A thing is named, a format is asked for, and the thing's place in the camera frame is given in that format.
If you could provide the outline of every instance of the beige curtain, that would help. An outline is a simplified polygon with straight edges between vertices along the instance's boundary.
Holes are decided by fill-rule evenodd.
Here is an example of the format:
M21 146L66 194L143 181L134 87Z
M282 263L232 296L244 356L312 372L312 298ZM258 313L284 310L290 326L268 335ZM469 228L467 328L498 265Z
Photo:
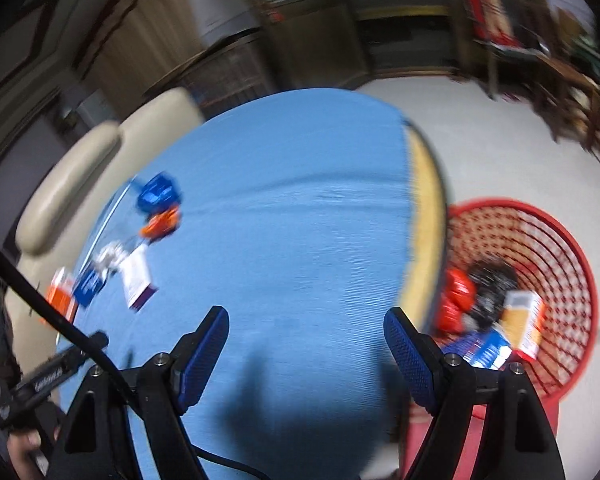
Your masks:
M123 119L152 84L202 49L189 0L118 0L78 72Z

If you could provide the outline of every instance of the yellow table edge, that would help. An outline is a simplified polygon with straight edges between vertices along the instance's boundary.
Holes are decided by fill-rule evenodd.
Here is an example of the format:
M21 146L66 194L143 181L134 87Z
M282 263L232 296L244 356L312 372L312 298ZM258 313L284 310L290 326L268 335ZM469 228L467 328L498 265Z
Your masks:
M415 221L410 240L413 257L404 270L398 306L418 330L427 330L445 258L446 197L441 175L423 139L411 127L405 128L405 136L413 168Z

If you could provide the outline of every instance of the red plastic wrapper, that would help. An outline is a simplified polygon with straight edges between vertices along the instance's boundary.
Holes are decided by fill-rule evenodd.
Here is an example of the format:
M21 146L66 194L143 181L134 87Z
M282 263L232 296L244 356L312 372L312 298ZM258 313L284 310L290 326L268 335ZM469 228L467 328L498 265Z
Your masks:
M460 334L464 332L462 325L462 311L449 299L444 292L441 296L440 309L436 318L436 327L442 332Z
M475 302L475 285L462 270L446 271L446 294L463 312L469 312Z

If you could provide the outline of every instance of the black cable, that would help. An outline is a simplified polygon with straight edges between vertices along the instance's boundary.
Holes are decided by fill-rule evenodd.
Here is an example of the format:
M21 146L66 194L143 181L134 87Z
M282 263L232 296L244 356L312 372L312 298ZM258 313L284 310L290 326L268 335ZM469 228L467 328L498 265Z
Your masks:
M209 453L208 451L205 451L204 449L198 446L194 446L193 444L191 444L191 447L193 448L193 451L196 453L196 455L198 455L200 458L203 458L204 460L208 460L209 462L213 462L214 464L222 465L224 467L229 467L231 469L242 471L243 473L247 473L251 476L259 478L260 480L271 480L271 478L265 475L262 471L258 471L254 467L245 465L241 462L236 462L235 460L229 460L228 458L224 458L213 453Z
M138 400L131 388L122 377L111 359L100 350L81 330L69 323L60 313L47 303L40 293L31 286L26 278L0 251L0 277L13 291L20 296L33 310L42 316L53 328L58 330L64 338L85 352L93 361L107 372L111 382L120 392L126 403L137 413L140 413Z

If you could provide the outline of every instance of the blue table surface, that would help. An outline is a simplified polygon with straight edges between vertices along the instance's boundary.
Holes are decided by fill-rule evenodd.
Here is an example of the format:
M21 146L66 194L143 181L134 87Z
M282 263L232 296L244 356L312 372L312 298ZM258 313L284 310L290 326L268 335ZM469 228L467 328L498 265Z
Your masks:
M104 330L117 366L138 366L224 306L228 341L183 417L192 443L274 480L353 480L400 395L382 318L411 257L405 122L372 98L311 89L202 124L139 173L166 171L184 197L180 228L148 247L157 293L133 312L114 275L76 325ZM98 246L138 232L136 197ZM80 380L61 389L65 409ZM157 479L142 423L131 425L144 478ZM248 478L202 462L212 480Z

